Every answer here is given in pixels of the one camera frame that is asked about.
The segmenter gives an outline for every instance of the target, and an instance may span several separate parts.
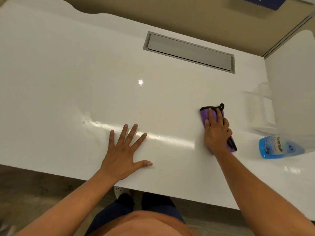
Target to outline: jeans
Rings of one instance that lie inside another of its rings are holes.
[[[179,219],[184,222],[184,219],[179,214],[172,200],[163,195],[143,193],[142,210],[149,210],[161,214],[166,214]],[[128,194],[121,194],[119,198],[99,212],[93,219],[91,225],[86,231],[85,235],[92,233],[104,224],[131,213],[134,210],[134,201]]]

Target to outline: person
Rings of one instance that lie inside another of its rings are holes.
[[[315,235],[315,226],[287,200],[259,180],[226,148],[232,135],[229,122],[217,111],[217,121],[209,111],[205,121],[204,141],[215,155],[235,201],[248,226],[257,236]],[[110,132],[107,154],[96,174],[77,190],[19,231],[16,236],[69,236],[101,198],[119,180],[125,179],[151,162],[133,162],[133,154],[146,138],[144,133],[132,146],[135,124],[125,139],[125,125],[114,145],[114,131]],[[188,236],[195,235],[166,196],[144,193],[142,209],[133,211],[133,200],[128,190],[116,188],[118,199],[94,218],[86,235],[89,236]]]

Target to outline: blue sign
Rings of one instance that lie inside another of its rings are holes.
[[[246,0],[277,11],[285,0]]]

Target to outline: bottle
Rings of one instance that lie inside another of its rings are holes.
[[[282,135],[272,135],[259,140],[259,151],[263,158],[277,159],[305,153],[305,149]]]

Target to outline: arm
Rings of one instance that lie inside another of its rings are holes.
[[[111,130],[107,154],[100,170],[82,186],[57,203],[50,210],[19,231],[16,236],[70,236],[103,198],[108,190],[141,167],[151,166],[149,161],[133,162],[133,154],[146,138],[144,133],[129,146],[137,125],[135,124],[126,140],[128,125],[125,125],[117,145],[114,145],[114,131]]]
[[[232,135],[229,123],[217,111],[205,121],[205,143],[214,153],[235,201],[255,235],[315,235],[315,226],[297,208],[252,174],[226,148]]]

